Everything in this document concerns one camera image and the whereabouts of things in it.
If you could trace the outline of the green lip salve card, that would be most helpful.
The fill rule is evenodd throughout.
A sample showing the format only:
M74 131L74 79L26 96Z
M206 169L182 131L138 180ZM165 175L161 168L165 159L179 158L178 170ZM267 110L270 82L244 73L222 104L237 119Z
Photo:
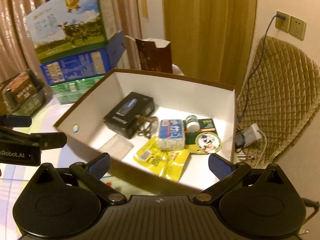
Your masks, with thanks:
M217 134L213 119L198 119L200 130L195 133L189 133L185 127L185 149L192 154L211 154L217 153L222 148L222 141Z

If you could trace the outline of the green lip salve jar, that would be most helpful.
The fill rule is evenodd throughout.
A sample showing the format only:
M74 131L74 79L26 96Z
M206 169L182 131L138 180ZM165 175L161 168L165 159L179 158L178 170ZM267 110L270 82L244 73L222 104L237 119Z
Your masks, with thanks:
M185 127L189 133L195 133L200 130L200 123L197 116L189 115L185 120Z

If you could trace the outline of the black shaver product box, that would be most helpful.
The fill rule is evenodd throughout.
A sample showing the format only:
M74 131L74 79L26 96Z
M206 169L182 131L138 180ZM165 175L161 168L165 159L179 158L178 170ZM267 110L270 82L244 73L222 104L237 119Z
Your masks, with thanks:
M131 92L104 116L103 122L112 131L131 139L139 128L136 116L149 117L154 110L152 97Z

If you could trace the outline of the yellow snack packet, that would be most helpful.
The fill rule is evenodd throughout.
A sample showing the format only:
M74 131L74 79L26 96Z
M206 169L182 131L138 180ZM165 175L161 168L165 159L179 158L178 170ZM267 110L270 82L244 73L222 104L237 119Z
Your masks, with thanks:
M178 182L188 157L189 152L185 149L161 150L158 146L158 138L153 136L135 153L133 159L155 175Z

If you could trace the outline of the blue dental floss box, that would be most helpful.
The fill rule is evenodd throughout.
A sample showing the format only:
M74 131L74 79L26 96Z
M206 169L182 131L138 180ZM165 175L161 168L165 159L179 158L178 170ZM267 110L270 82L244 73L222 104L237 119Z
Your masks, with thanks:
M158 146L164 151L184 149L185 134L182 120L161 120L158 132Z

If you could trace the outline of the black hair claw clip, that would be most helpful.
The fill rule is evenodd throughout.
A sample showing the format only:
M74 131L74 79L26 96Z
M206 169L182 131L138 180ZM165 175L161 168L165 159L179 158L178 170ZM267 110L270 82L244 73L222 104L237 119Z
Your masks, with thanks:
M150 139L157 132L158 118L156 116L136 115L136 119L138 125L136 135Z

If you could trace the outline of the green drink pack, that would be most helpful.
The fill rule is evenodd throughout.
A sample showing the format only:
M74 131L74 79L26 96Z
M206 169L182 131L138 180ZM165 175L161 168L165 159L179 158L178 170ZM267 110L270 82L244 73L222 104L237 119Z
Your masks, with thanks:
M68 81L52 85L51 89L60 104L74 103L103 77L101 75Z

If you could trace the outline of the brown cardboard storage box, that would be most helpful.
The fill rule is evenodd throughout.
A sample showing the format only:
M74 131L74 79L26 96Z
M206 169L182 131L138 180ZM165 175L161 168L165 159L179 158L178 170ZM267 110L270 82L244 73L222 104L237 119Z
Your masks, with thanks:
M131 138L117 135L104 117L129 95L136 92L153 98L153 116ZM208 155L189 155L179 181L159 177L134 160L135 153L159 131L159 121L190 115L211 118L222 141L219 154L233 159L236 123L236 91L233 86L191 77L115 69L106 74L59 120L55 128L68 137L68 146L85 161L100 152L111 156L110 174L155 194L196 194L217 182L208 167Z

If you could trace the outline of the blue milk carton box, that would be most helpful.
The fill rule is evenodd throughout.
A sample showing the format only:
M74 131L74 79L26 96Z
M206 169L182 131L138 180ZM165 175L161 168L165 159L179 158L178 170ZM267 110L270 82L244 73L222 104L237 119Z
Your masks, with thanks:
M104 48L87 51L40 65L48 85L105 75L116 67L126 51L124 33L119 31Z

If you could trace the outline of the quilted tan chair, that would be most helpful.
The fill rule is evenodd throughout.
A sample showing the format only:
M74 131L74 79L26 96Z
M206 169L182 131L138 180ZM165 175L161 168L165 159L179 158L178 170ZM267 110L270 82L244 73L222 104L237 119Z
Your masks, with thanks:
M249 74L236 102L238 126L259 126L262 142L243 153L246 163L265 168L298 140L319 111L319 66L298 47L266 36L259 41Z

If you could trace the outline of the cow picture milk carton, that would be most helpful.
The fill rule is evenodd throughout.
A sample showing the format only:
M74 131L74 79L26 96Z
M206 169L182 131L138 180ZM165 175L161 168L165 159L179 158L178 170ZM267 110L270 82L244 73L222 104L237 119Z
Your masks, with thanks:
M50 0L26 24L41 63L103 48L118 32L112 0Z

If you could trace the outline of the dark red paper bag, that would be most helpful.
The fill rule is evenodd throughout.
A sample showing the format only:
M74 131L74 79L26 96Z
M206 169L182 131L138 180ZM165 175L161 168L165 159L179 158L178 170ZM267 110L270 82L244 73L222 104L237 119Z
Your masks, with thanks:
M142 70L172 74L171 42L158 38L136 39Z

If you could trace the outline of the wall socket with plug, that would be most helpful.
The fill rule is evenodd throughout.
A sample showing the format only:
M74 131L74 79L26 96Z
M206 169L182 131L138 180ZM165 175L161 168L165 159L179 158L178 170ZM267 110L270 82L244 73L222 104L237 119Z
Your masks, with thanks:
M291 20L290 15L277 11L275 28L285 33L288 33L289 27L290 27L290 20Z

